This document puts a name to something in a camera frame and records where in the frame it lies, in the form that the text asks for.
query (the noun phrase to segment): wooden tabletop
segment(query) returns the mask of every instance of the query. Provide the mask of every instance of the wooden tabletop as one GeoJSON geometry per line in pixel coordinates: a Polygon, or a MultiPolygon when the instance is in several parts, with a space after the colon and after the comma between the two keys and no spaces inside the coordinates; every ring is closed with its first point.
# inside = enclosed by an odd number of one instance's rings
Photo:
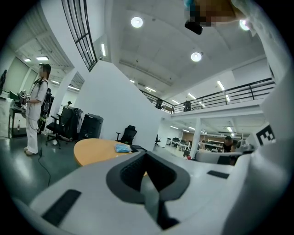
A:
{"type": "Polygon", "coordinates": [[[122,143],[113,140],[85,139],[74,146],[73,152],[76,161],[81,166],[129,154],[117,153],[114,148],[116,144],[121,145],[122,143]]]}

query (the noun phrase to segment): office chair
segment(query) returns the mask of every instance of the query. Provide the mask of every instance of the office chair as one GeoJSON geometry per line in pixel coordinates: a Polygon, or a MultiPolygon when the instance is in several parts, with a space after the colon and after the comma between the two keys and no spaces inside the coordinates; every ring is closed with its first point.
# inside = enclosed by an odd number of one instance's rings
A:
{"type": "Polygon", "coordinates": [[[189,152],[188,150],[185,150],[185,151],[184,151],[184,155],[183,155],[183,157],[186,157],[186,156],[188,156],[188,155],[190,155],[190,152],[189,152]]]}
{"type": "Polygon", "coordinates": [[[118,134],[116,141],[127,144],[127,145],[132,145],[133,144],[133,139],[135,135],[137,134],[137,131],[135,130],[136,128],[134,126],[128,126],[126,129],[124,129],[124,135],[119,140],[119,132],[116,132],[118,134]]]}
{"type": "Polygon", "coordinates": [[[158,146],[159,147],[159,142],[161,142],[161,138],[159,138],[158,140],[158,135],[156,136],[156,140],[155,140],[155,146],[158,146]]]}
{"type": "Polygon", "coordinates": [[[48,135],[47,136],[46,145],[48,145],[48,142],[53,141],[53,140],[56,140],[57,141],[57,144],[59,146],[59,149],[61,149],[59,140],[63,140],[63,139],[60,138],[60,136],[65,136],[66,135],[66,131],[68,129],[68,124],[69,124],[69,120],[70,119],[68,119],[66,121],[66,123],[63,123],[62,122],[63,116],[62,115],[59,115],[59,114],[56,114],[56,115],[58,117],[55,117],[55,116],[52,116],[51,115],[51,117],[54,119],[54,122],[53,123],[50,123],[49,125],[47,125],[47,129],[53,131],[53,134],[55,134],[55,136],[48,135]]]}

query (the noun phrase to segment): ceiling light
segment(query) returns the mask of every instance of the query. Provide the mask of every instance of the ceiling light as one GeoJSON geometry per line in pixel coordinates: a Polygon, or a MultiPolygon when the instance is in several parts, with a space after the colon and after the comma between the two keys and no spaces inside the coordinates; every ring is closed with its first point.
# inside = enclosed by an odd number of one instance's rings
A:
{"type": "Polygon", "coordinates": [[[106,56],[104,43],[101,44],[101,48],[103,56],[106,56]]]}
{"type": "Polygon", "coordinates": [[[188,95],[189,95],[192,99],[196,99],[195,96],[193,96],[191,93],[188,93],[188,95]]]}
{"type": "Polygon", "coordinates": [[[60,84],[59,82],[56,82],[56,81],[53,81],[53,80],[51,80],[51,82],[54,83],[54,84],[60,84]]]}
{"type": "Polygon", "coordinates": [[[246,26],[246,20],[240,20],[240,26],[245,31],[249,30],[249,28],[246,26]]]}
{"type": "Polygon", "coordinates": [[[47,61],[49,58],[47,56],[40,56],[36,58],[38,61],[47,61]]]}
{"type": "Polygon", "coordinates": [[[202,58],[202,55],[199,53],[199,52],[194,52],[192,55],[191,55],[191,59],[194,61],[194,62],[198,62],[200,61],[202,58]]]}
{"type": "Polygon", "coordinates": [[[134,17],[131,20],[131,24],[135,28],[139,28],[143,25],[143,20],[140,17],[134,17]]]}
{"type": "Polygon", "coordinates": [[[227,127],[229,132],[233,132],[233,130],[231,129],[231,127],[227,127]]]}
{"type": "Polygon", "coordinates": [[[174,103],[176,103],[177,105],[179,105],[180,103],[179,102],[177,102],[177,101],[175,101],[175,100],[172,100],[174,103]]]}
{"type": "Polygon", "coordinates": [[[149,88],[149,87],[145,87],[145,89],[150,90],[150,91],[153,91],[153,92],[156,92],[156,90],[151,89],[151,88],[149,88]]]}
{"type": "Polygon", "coordinates": [[[68,88],[73,89],[73,90],[78,90],[78,91],[80,91],[80,89],[75,88],[75,87],[72,87],[72,86],[68,86],[68,88]]]}
{"type": "Polygon", "coordinates": [[[221,88],[222,90],[225,90],[224,86],[221,84],[221,81],[217,81],[217,83],[218,83],[218,85],[220,86],[220,88],[221,88]]]}

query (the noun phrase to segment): cable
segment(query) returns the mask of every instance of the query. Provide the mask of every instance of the cable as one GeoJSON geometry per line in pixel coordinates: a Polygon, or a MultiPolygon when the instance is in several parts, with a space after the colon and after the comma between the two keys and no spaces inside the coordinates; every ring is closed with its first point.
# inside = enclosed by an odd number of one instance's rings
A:
{"type": "Polygon", "coordinates": [[[49,185],[50,185],[50,180],[51,180],[51,174],[50,174],[50,172],[47,170],[47,168],[46,167],[44,167],[43,165],[42,165],[42,163],[40,162],[40,159],[42,158],[42,153],[43,153],[43,149],[42,149],[42,133],[40,134],[40,141],[41,141],[41,148],[40,148],[40,151],[39,151],[39,155],[40,155],[40,157],[38,158],[38,162],[40,163],[40,165],[42,166],[42,168],[44,168],[45,169],[45,171],[48,173],[48,175],[49,175],[49,180],[48,180],[48,185],[47,185],[47,187],[49,187],[49,185]]]}

